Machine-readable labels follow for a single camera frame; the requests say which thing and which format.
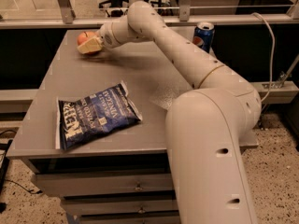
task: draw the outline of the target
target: drawer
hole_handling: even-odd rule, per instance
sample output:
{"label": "drawer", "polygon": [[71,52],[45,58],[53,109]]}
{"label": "drawer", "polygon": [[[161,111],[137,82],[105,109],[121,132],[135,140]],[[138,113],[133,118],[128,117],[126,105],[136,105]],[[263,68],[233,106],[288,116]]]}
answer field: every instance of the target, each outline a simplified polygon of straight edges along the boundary
{"label": "drawer", "polygon": [[32,182],[50,197],[174,189],[171,174],[124,175],[117,172],[92,172],[33,175]]}
{"label": "drawer", "polygon": [[30,159],[39,174],[170,169],[167,153]]}
{"label": "drawer", "polygon": [[96,198],[62,200],[61,207],[72,216],[105,214],[146,214],[177,211],[174,191],[102,195]]}
{"label": "drawer", "polygon": [[150,215],[79,217],[79,224],[180,224],[178,212]]}

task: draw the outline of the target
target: blue soda can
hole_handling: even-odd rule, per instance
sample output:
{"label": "blue soda can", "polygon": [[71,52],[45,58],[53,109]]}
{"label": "blue soda can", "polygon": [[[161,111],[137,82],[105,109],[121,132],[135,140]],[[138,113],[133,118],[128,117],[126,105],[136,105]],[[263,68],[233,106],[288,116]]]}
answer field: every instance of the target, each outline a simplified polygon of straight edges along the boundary
{"label": "blue soda can", "polygon": [[207,53],[212,45],[215,33],[214,25],[210,22],[200,22],[194,29],[193,44]]}

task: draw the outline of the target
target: drawer handle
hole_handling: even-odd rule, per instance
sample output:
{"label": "drawer handle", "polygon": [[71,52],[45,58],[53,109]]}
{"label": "drawer handle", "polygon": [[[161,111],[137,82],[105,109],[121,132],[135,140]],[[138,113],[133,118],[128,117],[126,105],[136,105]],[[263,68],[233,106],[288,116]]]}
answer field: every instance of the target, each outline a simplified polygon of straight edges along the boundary
{"label": "drawer handle", "polygon": [[141,187],[140,183],[137,183],[137,186],[135,187],[135,191],[137,192],[143,191],[143,188]]}
{"label": "drawer handle", "polygon": [[144,210],[143,207],[141,206],[138,211],[138,214],[145,214],[145,213],[146,213],[146,210]]}

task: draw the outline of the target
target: apple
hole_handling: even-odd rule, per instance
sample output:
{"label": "apple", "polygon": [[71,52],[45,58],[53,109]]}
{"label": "apple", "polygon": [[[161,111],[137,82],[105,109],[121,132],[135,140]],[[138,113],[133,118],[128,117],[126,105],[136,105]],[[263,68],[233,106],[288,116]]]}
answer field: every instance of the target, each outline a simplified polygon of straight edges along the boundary
{"label": "apple", "polygon": [[[77,37],[78,46],[80,46],[83,42],[87,41],[88,39],[92,38],[95,35],[96,35],[96,33],[92,32],[92,31],[86,31],[86,32],[80,33]],[[88,52],[86,54],[93,55],[96,52],[98,52],[98,51]]]}

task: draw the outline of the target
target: cable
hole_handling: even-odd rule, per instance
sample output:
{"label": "cable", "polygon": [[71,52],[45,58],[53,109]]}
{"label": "cable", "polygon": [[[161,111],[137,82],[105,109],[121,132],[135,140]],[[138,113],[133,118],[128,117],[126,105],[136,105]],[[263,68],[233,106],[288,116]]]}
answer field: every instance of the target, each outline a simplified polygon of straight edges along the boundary
{"label": "cable", "polygon": [[5,155],[6,155],[6,152],[0,154],[0,156],[1,156],[0,167],[1,167],[1,163],[2,163],[2,161],[3,161]]}
{"label": "cable", "polygon": [[273,34],[273,31],[268,23],[268,21],[266,21],[266,19],[259,13],[254,12],[252,13],[253,16],[257,17],[260,20],[263,20],[263,22],[265,23],[265,25],[267,26],[269,33],[272,37],[272,48],[271,48],[271,57],[270,57],[270,78],[269,78],[269,87],[268,87],[268,92],[267,94],[263,97],[262,102],[268,97],[270,91],[271,91],[271,87],[272,87],[272,74],[273,74],[273,57],[274,57],[274,50],[275,50],[275,37]]}
{"label": "cable", "polygon": [[32,189],[26,189],[26,188],[23,187],[21,184],[15,182],[15,181],[9,180],[9,179],[4,179],[4,180],[7,181],[7,182],[11,182],[11,183],[13,183],[13,184],[18,185],[19,187],[21,187],[21,188],[24,189],[25,191],[29,192],[30,194],[33,194],[33,195],[34,195],[34,194],[41,194],[41,193],[43,193],[42,190],[39,190],[39,191],[37,191],[37,192],[33,192]]}

